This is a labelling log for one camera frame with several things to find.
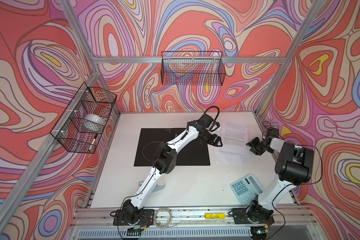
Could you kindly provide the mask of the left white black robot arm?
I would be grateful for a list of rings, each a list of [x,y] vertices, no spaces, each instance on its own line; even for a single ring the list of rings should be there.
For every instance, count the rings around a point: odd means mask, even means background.
[[[203,142],[214,147],[222,147],[223,143],[215,131],[220,128],[218,122],[205,122],[195,120],[187,123],[186,129],[176,138],[168,142],[161,142],[155,151],[153,166],[137,192],[126,197],[121,206],[121,213],[131,224],[139,221],[142,209],[153,192],[158,182],[167,174],[171,173],[177,163],[180,151],[190,142],[201,139]]]

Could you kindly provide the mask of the black file folder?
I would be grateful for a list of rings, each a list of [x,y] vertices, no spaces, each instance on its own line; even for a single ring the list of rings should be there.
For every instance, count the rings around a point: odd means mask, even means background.
[[[160,142],[168,142],[184,132],[184,128],[142,128],[134,166],[149,167]],[[210,166],[208,145],[196,139],[185,146],[177,156],[177,166]]]

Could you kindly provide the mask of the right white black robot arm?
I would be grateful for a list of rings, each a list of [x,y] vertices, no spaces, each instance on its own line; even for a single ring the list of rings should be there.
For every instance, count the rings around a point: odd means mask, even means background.
[[[278,202],[293,188],[311,180],[314,151],[279,138],[258,137],[246,144],[257,156],[265,151],[279,153],[275,163],[275,176],[267,188],[246,208],[248,221],[257,224],[267,222],[274,213]]]

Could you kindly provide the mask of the green highlighted printed paper sheet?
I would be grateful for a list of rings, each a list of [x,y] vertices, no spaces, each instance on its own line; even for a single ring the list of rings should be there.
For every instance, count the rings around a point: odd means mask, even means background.
[[[222,151],[226,154],[249,156],[249,132],[247,125],[225,122],[222,128]]]

